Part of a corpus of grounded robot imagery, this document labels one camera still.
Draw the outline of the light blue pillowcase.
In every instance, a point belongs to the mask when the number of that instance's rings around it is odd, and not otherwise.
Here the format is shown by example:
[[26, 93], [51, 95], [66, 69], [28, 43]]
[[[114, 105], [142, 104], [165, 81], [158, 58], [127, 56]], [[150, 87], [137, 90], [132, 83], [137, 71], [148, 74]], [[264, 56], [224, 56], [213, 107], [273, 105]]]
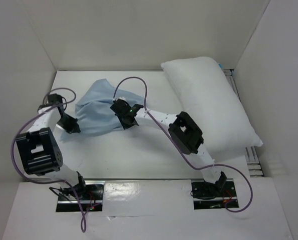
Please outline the light blue pillowcase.
[[107, 79], [95, 81], [75, 104], [75, 115], [81, 132], [63, 132], [60, 140], [69, 142], [121, 131], [122, 125], [110, 109], [114, 91], [115, 88]]

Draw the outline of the white pillow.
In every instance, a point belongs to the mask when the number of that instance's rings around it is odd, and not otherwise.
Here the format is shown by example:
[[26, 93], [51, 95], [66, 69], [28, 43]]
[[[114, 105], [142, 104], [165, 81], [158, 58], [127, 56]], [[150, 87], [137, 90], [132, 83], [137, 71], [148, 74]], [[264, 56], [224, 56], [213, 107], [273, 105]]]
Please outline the white pillow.
[[263, 145], [214, 59], [176, 59], [161, 67], [183, 110], [202, 130], [210, 154]]

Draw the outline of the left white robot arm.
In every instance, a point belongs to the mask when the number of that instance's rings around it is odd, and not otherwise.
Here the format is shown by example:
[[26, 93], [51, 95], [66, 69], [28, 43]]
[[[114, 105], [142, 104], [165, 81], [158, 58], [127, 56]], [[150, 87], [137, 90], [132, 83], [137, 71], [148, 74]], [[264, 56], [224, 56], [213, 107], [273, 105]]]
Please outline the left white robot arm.
[[60, 185], [59, 192], [65, 196], [72, 196], [77, 200], [87, 195], [84, 178], [78, 171], [70, 169], [64, 164], [60, 147], [53, 135], [57, 125], [60, 128], [75, 130], [77, 120], [65, 113], [64, 107], [45, 104], [38, 108], [38, 115], [29, 121], [32, 126], [16, 135], [13, 144], [17, 145], [24, 177], [35, 175], [43, 179], [30, 181], [37, 184]]

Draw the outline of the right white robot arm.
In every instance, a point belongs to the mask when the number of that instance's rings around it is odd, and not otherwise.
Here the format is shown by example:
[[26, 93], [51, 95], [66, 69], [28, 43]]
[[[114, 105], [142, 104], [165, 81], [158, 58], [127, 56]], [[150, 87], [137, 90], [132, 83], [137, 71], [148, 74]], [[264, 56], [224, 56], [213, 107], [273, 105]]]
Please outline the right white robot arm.
[[218, 196], [224, 191], [227, 177], [215, 166], [214, 159], [204, 145], [202, 130], [188, 113], [182, 111], [179, 114], [169, 114], [145, 108], [140, 104], [130, 106], [122, 98], [113, 100], [110, 109], [125, 130], [133, 126], [162, 130], [181, 156], [195, 155], [196, 160], [202, 164], [201, 172], [207, 182], [209, 194]]

